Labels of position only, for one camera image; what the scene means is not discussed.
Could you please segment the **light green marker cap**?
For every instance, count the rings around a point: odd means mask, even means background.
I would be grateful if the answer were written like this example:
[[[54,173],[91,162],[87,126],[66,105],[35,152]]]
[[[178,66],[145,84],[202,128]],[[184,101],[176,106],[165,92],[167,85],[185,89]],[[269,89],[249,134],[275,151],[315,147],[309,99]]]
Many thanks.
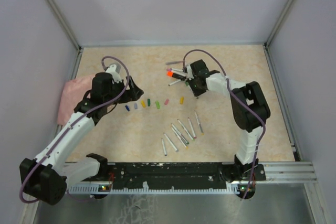
[[[156,102],[155,102],[155,105],[156,105],[156,108],[157,108],[157,109],[160,108],[160,103],[159,103],[159,101],[156,101]]]

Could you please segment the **yellow capped white marker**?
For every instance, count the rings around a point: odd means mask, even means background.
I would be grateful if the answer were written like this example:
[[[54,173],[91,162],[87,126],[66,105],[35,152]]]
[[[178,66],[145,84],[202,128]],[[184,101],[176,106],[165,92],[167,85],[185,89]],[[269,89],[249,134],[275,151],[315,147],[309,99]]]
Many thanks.
[[[177,133],[177,131],[173,128],[173,127],[171,127],[171,129],[172,129],[172,131],[175,133],[175,135],[177,136],[177,138],[180,140],[180,142],[182,143],[182,145],[186,148],[186,149],[188,149],[188,146],[185,144],[185,142],[182,140],[182,138],[179,136],[179,134]]]

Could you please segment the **grey blue capped marker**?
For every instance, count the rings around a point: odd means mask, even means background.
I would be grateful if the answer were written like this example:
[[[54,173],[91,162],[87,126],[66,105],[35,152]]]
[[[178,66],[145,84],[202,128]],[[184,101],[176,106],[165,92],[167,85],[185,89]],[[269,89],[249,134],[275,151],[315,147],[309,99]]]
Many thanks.
[[[170,143],[170,145],[173,147],[174,151],[178,152],[179,149],[176,147],[176,145],[173,143],[173,141],[170,139],[170,137],[166,133],[163,133],[163,135],[165,136],[167,141]]]

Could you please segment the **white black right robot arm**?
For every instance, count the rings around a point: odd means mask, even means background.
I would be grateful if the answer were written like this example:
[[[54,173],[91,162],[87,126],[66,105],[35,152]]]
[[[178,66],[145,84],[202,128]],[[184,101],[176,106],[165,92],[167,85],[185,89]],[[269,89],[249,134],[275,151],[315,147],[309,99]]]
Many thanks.
[[[234,81],[222,72],[210,71],[203,60],[184,64],[183,72],[195,97],[213,91],[230,98],[234,121],[241,130],[233,172],[239,179],[248,179],[258,165],[259,144],[270,118],[270,108],[259,83]]]

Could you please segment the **light green capped marker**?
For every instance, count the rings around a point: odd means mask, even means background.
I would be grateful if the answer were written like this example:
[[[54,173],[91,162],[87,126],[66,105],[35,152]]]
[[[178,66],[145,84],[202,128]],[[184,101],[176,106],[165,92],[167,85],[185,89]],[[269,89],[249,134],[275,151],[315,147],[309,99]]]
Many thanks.
[[[179,124],[181,125],[181,127],[183,128],[183,130],[187,133],[187,135],[189,136],[189,138],[194,141],[195,139],[192,137],[191,133],[188,131],[188,129],[186,128],[186,126],[182,123],[181,120],[177,119],[177,121],[179,122]]]

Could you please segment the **pink capped marker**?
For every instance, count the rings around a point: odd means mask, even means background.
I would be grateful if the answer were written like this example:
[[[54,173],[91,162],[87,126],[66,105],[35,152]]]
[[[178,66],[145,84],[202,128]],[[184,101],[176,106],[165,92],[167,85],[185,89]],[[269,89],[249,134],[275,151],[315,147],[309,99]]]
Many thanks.
[[[195,133],[195,131],[194,131],[193,124],[192,124],[192,121],[191,121],[190,118],[188,118],[188,123],[189,123],[189,126],[190,126],[190,128],[191,128],[192,137],[193,137],[193,139],[196,139],[197,136],[196,136],[196,133]]]

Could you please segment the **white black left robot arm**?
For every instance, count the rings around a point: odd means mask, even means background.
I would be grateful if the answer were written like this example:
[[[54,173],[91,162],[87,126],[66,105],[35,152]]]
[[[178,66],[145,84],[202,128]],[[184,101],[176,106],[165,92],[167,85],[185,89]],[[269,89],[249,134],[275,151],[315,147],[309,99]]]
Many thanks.
[[[91,153],[69,166],[65,166],[65,162],[80,141],[109,113],[109,106],[137,101],[143,94],[131,76],[117,82],[110,73],[96,74],[91,89],[54,140],[35,158],[21,162],[20,200],[27,204],[40,200],[55,205],[77,183],[90,177],[106,179],[109,167],[103,156]]]

